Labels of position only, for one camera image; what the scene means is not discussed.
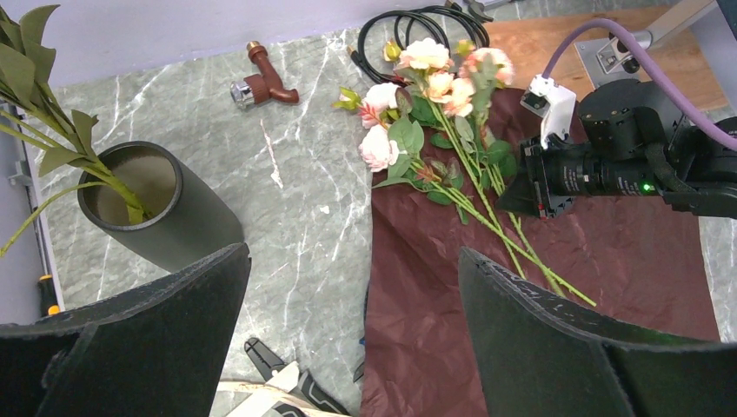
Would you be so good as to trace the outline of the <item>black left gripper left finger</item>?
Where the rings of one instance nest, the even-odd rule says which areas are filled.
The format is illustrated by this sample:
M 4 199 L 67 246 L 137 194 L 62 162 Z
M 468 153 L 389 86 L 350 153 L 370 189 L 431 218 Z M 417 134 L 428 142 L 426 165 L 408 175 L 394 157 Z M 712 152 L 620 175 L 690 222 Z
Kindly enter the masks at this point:
M 30 325 L 1 327 L 4 416 L 206 416 L 251 270 L 243 243 Z

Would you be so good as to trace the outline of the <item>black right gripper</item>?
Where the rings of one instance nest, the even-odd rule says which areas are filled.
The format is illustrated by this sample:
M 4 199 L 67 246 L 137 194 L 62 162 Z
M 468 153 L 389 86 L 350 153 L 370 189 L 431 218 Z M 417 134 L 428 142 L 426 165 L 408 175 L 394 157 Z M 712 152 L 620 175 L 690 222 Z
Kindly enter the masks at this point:
M 545 150 L 529 140 L 521 145 L 521 173 L 498 196 L 495 208 L 519 216 L 555 218 L 577 197 L 661 196 L 663 191 L 645 158 L 613 161 L 588 143 Z

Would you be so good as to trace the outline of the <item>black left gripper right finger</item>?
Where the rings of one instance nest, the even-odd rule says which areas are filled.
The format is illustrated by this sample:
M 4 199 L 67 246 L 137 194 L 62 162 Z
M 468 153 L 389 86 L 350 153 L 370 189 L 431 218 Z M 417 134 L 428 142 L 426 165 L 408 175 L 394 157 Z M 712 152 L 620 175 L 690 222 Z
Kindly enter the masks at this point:
M 736 346 L 599 314 L 462 248 L 461 302 L 492 416 L 733 416 Z

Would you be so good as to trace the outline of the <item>red flower bouquet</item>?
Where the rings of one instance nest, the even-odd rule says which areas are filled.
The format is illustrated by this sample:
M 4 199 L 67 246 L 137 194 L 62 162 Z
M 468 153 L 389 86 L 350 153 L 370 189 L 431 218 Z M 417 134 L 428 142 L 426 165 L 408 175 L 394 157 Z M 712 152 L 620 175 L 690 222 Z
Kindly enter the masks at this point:
M 536 267 L 558 295 L 577 289 L 538 256 L 522 221 L 496 209 L 518 162 L 511 145 L 488 129 L 492 95 L 513 81 L 515 69 L 499 49 L 464 39 L 458 58 L 433 38 L 405 47 L 387 43 L 392 76 L 365 93 L 340 88 L 334 107 L 361 119 L 358 150 L 383 187 L 405 185 L 432 203 L 456 210 L 464 225 L 481 228 L 506 254 L 516 272 Z

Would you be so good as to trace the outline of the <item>dark red wrapping paper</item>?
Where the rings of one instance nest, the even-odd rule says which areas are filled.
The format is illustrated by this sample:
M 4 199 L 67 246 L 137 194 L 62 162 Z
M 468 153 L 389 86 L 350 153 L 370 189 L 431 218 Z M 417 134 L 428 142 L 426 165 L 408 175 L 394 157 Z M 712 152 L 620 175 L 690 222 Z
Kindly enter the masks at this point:
M 363 416 L 483 416 L 486 405 L 458 290 L 461 247 L 506 268 L 508 252 L 476 219 L 407 184 L 371 194 Z M 697 217 L 658 197 L 579 198 L 564 215 L 525 218 L 541 260 L 578 302 L 645 328 L 720 338 Z

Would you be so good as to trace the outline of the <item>pink flower stem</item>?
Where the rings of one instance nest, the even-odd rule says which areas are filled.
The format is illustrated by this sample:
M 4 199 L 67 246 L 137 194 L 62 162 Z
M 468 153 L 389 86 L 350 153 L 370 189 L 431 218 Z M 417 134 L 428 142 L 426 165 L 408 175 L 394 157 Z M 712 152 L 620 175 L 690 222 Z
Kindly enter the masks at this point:
M 5 10 L 1 11 L 1 99 L 37 119 L 70 146 L 62 145 L 6 110 L 1 112 L 1 116 L 30 133 L 25 134 L 10 127 L 2 127 L 1 131 L 42 150 L 39 175 L 47 175 L 63 165 L 70 165 L 95 179 L 64 189 L 40 203 L 2 246 L 1 255 L 8 252 L 51 203 L 73 191 L 90 188 L 113 190 L 122 197 L 123 212 L 134 225 L 154 216 L 142 198 L 119 179 L 93 150 L 92 130 L 98 123 L 98 117 L 77 109 L 67 115 L 50 87 L 50 73 L 56 60 L 56 50 L 43 46 L 43 33 L 51 14 L 57 8 L 56 4 L 37 7 L 25 13 L 19 21 L 13 20 Z

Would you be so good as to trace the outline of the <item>beige ribbon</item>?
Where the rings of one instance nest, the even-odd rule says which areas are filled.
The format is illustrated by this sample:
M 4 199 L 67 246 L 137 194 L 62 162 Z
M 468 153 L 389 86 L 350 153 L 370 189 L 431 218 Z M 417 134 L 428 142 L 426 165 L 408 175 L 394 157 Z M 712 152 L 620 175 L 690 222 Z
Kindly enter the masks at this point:
M 234 392 L 249 396 L 228 413 L 228 416 L 264 416 L 277 405 L 287 405 L 296 408 L 305 416 L 340 416 L 332 412 L 324 412 L 302 400 L 294 394 L 283 392 L 277 387 L 267 386 L 264 383 L 247 381 L 220 381 L 217 392 Z

